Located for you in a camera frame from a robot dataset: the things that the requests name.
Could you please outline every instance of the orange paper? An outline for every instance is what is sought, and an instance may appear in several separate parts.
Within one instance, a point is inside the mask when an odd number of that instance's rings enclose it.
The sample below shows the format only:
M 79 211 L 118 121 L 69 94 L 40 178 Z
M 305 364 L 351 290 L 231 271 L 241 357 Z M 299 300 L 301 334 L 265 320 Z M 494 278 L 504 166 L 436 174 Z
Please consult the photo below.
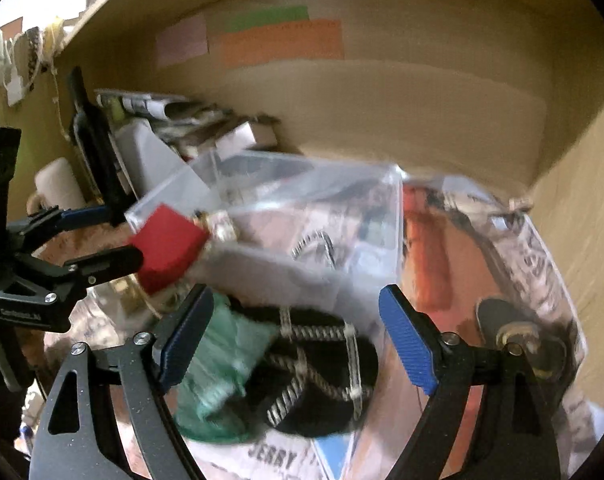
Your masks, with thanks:
M 344 59 L 339 20 L 308 20 L 249 28 L 221 37 L 226 68 L 278 59 Z

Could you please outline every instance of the green plastic bag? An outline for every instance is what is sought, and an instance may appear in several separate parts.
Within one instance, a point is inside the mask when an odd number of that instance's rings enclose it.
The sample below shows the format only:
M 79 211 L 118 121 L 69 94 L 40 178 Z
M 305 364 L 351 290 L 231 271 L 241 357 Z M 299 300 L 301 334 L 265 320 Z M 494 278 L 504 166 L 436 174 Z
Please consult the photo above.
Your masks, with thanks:
M 237 400 L 279 327 L 248 320 L 230 310 L 226 296 L 214 297 L 213 316 L 178 386 L 174 418 L 179 433 L 192 440 L 236 444 L 255 436 Z

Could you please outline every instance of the pink paper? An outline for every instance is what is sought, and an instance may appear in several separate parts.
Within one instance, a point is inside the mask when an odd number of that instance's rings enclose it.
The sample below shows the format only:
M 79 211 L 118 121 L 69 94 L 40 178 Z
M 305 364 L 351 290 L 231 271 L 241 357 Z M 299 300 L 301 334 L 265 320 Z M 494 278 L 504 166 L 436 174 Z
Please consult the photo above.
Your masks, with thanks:
M 155 38 L 155 44 L 158 68 L 208 54 L 207 21 L 204 15 L 196 14 L 165 28 Z

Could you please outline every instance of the transparent plastic container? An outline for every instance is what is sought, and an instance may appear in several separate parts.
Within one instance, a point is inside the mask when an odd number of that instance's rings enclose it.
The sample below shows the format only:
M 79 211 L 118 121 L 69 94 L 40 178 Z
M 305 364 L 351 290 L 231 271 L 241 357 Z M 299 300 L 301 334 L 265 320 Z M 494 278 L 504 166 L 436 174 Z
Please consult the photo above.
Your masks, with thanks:
M 386 285 L 400 274 L 401 190 L 395 165 L 269 152 L 220 160 L 211 150 L 133 205 L 126 218 L 138 230 L 160 203 L 185 216 L 224 210 L 240 246 Z

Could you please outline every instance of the metal bolt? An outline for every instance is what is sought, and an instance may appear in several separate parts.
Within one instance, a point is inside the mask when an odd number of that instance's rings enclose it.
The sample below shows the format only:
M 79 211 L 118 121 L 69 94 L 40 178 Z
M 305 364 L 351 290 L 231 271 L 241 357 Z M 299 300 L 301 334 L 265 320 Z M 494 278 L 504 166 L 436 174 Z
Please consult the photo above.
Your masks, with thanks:
M 70 353 L 73 355 L 79 355 L 81 353 L 83 353 L 83 351 L 85 351 L 86 349 L 86 343 L 75 343 L 73 346 L 70 347 Z
M 457 346 L 460 344 L 460 336 L 455 332 L 445 332 L 442 334 L 442 341 L 449 346 Z
M 136 345 L 145 345 L 150 341 L 151 337 L 152 336 L 148 332 L 139 332 L 134 335 L 133 343 L 135 343 Z
M 508 343 L 506 345 L 506 349 L 511 355 L 522 355 L 522 352 L 524 352 L 524 350 L 522 350 L 522 347 L 517 343 Z

